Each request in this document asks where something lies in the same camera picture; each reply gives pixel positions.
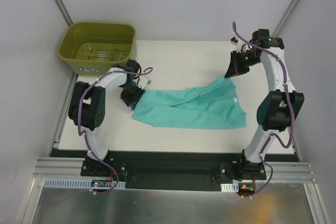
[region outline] white wall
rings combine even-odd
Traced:
[[[302,0],[280,36],[290,77],[306,101],[296,135],[303,161],[314,164],[332,223],[336,222],[336,1]]]
[[[0,0],[0,223],[16,223],[37,157],[51,145],[71,74],[53,0]]]
[[[129,23],[138,39],[214,40],[232,37],[232,21],[244,36],[279,22],[291,0],[63,0],[74,23]]]

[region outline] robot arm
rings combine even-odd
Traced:
[[[81,110],[81,128],[87,135],[90,146],[88,157],[97,160],[92,152],[100,160],[104,160],[108,153],[108,148],[104,141],[104,132],[101,124],[105,116],[106,95],[117,87],[122,87],[120,98],[123,102],[134,110],[137,102],[145,93],[143,87],[139,87],[133,81],[134,74],[140,69],[140,65],[135,60],[129,60],[125,66],[114,65],[106,74],[90,83],[78,81],[75,84],[70,102],[68,116],[78,126],[78,111],[80,99],[87,88],[94,85],[85,96]]]
[[[260,171],[264,170],[260,154],[265,154],[272,144],[272,138],[267,143],[268,138],[272,134],[278,135],[290,126],[291,116],[284,85],[285,76],[283,67],[286,69],[286,65],[282,39],[272,38],[269,36],[268,30],[259,29],[253,33],[253,38],[250,42],[278,56],[283,66],[278,62],[279,59],[258,48],[246,50],[244,42],[240,39],[234,37],[231,41],[236,44],[236,50],[231,52],[231,61],[225,77],[230,78],[245,74],[249,71],[250,66],[261,62],[265,68],[269,90],[268,95],[257,110],[257,122],[259,125],[252,141],[242,151],[237,164],[227,169],[229,177],[244,179],[250,178],[253,174],[258,175]],[[296,118],[305,98],[302,93],[296,92],[287,71],[286,75],[290,103]]]

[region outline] gray floor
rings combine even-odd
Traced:
[[[44,188],[46,201],[57,201],[76,189]],[[84,192],[59,204],[40,200],[34,224],[309,224],[313,223],[302,185],[273,184],[253,199],[235,193],[116,190],[94,196]]]

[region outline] green bin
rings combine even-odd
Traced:
[[[69,27],[59,55],[73,71],[100,76],[136,54],[135,29],[126,24],[76,23]]]

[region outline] teal cloth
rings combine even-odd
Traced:
[[[134,109],[133,119],[156,127],[234,129],[246,126],[236,86],[221,76],[205,87],[149,90]]]

